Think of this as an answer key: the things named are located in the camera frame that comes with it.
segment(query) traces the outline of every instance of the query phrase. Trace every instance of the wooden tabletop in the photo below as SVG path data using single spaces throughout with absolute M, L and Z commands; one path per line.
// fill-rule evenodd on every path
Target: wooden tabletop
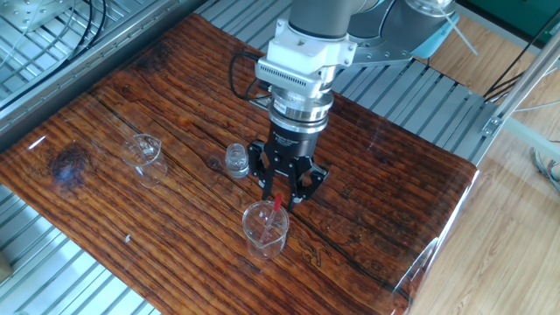
M 257 53 L 186 18 L 0 155 L 0 183 L 162 313 L 404 312 L 418 285 L 407 270 L 476 168 L 335 95 L 315 154 L 329 178 L 290 215 L 281 255 L 252 258 L 242 214 L 262 191 L 223 160 L 229 144 L 265 140 L 270 121 L 228 88 L 241 50 Z M 253 64 L 238 65 L 241 90 Z M 163 141 L 169 165 L 151 189 L 121 159 L 138 133 Z

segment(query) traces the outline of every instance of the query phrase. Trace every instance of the clear glass cup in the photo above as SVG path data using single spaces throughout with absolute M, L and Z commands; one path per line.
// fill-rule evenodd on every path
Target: clear glass cup
M 157 185 L 167 174 L 161 144 L 161 140 L 146 134 L 132 136 L 122 144 L 122 160 L 134 168 L 140 183 L 148 188 Z
M 245 147 L 234 143 L 227 147 L 226 167 L 234 179 L 242 179 L 249 173 L 249 157 Z
M 290 227 L 290 218 L 283 207 L 274 212 L 274 202 L 258 201 L 243 214 L 243 232 L 247 238 L 248 252 L 257 259 L 271 259 L 282 251 Z

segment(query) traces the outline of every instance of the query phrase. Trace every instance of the glass beaker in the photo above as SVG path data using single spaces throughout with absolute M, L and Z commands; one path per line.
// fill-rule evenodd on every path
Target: glass beaker
M 157 185 L 167 173 L 161 144 L 161 140 L 146 134 L 132 136 L 122 144 L 122 160 L 135 169 L 140 183 L 148 188 Z
M 274 216 L 274 202 L 258 201 L 243 214 L 243 232 L 247 238 L 248 252 L 257 259 L 271 259 L 282 251 L 290 226 L 290 218 L 283 207 Z

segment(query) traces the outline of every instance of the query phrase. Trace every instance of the small glass vial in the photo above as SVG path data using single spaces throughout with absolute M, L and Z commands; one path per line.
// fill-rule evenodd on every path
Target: small glass vial
M 227 147 L 226 167 L 234 179 L 242 179 L 249 173 L 249 158 L 245 147 L 234 143 Z

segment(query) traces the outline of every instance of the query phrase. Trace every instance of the wooden floor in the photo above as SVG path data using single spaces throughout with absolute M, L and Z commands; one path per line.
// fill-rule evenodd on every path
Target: wooden floor
M 432 59 L 440 72 L 484 94 L 521 50 L 473 21 Z M 525 69 L 527 56 L 507 78 Z M 522 107 L 560 100 L 560 71 L 546 77 Z M 560 140 L 560 106 L 515 113 Z M 560 194 L 531 163 L 529 146 L 501 132 L 480 164 L 479 179 L 411 314 L 560 314 Z

